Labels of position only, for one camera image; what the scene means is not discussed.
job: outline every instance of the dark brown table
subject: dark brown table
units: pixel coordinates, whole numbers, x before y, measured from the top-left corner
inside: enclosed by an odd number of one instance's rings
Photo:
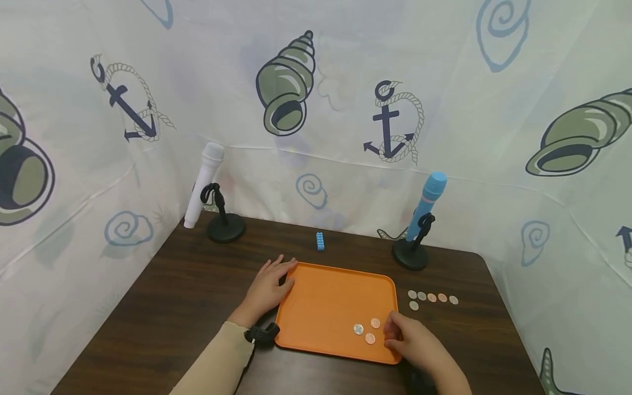
[[[204,212],[195,229],[182,224],[136,280],[64,376],[55,395],[167,395],[242,300],[268,258],[285,253],[304,262],[385,274],[398,289],[399,309],[421,320],[445,344],[475,394],[543,394],[509,314],[481,257],[427,247],[430,264],[403,269],[391,241],[246,219],[240,240],[208,240]],[[408,306],[409,289],[455,295],[458,305]],[[258,349],[237,394],[406,394],[403,368]]]

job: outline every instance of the fabric backdrop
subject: fabric backdrop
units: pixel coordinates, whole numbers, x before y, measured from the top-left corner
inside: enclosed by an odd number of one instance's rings
[[[374,237],[446,173],[425,242],[485,259],[547,393],[628,393],[631,18],[0,1],[0,393],[52,391],[177,226],[209,140],[230,211]]]

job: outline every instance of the beige sleeve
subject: beige sleeve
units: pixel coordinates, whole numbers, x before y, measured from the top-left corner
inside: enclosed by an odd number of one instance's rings
[[[233,395],[255,347],[243,337],[245,331],[225,322],[171,395]]]

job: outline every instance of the hand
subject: hand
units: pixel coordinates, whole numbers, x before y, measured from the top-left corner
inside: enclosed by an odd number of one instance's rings
[[[421,322],[391,312],[384,324],[384,346],[428,373],[439,394],[471,395],[467,378],[443,344]]]
[[[279,286],[279,279],[298,263],[295,258],[285,263],[281,263],[282,260],[283,254],[279,255],[274,262],[268,259],[259,269],[243,302],[228,317],[230,322],[251,328],[265,313],[278,306],[294,285],[294,279],[288,278],[282,286]]]

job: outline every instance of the silver coin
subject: silver coin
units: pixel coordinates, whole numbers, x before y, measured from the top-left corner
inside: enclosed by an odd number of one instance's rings
[[[362,326],[361,324],[355,324],[353,326],[353,333],[355,333],[356,335],[361,335],[364,333],[364,326]]]

